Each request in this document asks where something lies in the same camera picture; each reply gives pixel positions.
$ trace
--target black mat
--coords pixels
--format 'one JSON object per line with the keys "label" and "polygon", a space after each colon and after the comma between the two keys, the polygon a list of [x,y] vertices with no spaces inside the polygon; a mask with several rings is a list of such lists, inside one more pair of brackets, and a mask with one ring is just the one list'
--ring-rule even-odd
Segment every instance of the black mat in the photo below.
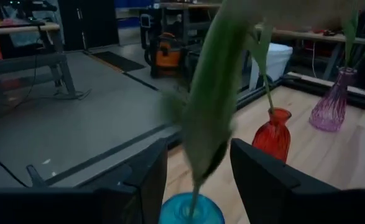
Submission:
{"label": "black mat", "polygon": [[108,62],[111,65],[114,65],[115,67],[120,68],[124,72],[131,72],[134,70],[145,68],[145,66],[137,62],[126,59],[109,51],[99,52],[92,55],[101,60],[104,60],[105,62]]}

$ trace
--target white container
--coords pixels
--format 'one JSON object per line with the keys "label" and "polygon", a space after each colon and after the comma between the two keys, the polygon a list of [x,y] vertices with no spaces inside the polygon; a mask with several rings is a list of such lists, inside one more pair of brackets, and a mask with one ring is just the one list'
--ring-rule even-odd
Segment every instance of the white container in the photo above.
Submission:
{"label": "white container", "polygon": [[[269,44],[267,54],[267,74],[272,78],[273,81],[278,80],[283,75],[286,64],[289,61],[292,53],[292,47],[281,44]],[[252,66],[249,89],[253,90],[257,85],[259,68],[254,58],[251,60]]]}

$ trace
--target purple vase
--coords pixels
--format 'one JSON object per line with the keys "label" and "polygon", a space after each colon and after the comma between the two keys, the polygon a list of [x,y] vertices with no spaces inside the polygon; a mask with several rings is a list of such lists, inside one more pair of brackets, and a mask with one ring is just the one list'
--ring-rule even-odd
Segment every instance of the purple vase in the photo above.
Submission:
{"label": "purple vase", "polygon": [[352,68],[339,69],[337,81],[311,112],[309,122],[312,126],[322,131],[340,130],[345,119],[348,85],[355,74],[356,70]]}

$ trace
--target glass vase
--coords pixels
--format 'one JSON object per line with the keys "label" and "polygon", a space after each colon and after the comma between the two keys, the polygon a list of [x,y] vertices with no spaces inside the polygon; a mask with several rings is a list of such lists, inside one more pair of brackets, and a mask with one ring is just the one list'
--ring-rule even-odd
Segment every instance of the glass vase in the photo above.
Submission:
{"label": "glass vase", "polygon": [[[177,194],[162,206],[160,224],[188,224],[192,193]],[[208,197],[198,196],[193,220],[189,224],[225,224],[219,207]]]}
{"label": "glass vase", "polygon": [[309,117],[309,123],[322,131],[340,130],[345,119],[348,85],[356,70],[340,68],[338,78],[326,95],[316,104]]}
{"label": "glass vase", "polygon": [[258,129],[252,145],[286,163],[290,147],[290,131],[285,124],[292,114],[282,108],[274,108],[274,114],[269,109],[268,113],[269,121]]}

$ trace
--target blue vase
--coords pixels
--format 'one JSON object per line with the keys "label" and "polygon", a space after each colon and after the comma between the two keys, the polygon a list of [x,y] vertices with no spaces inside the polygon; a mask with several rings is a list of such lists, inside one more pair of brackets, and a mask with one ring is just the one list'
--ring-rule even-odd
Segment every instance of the blue vase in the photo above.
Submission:
{"label": "blue vase", "polygon": [[[160,224],[188,224],[192,193],[177,194],[162,206]],[[225,224],[221,209],[208,197],[199,194],[190,224]]]}

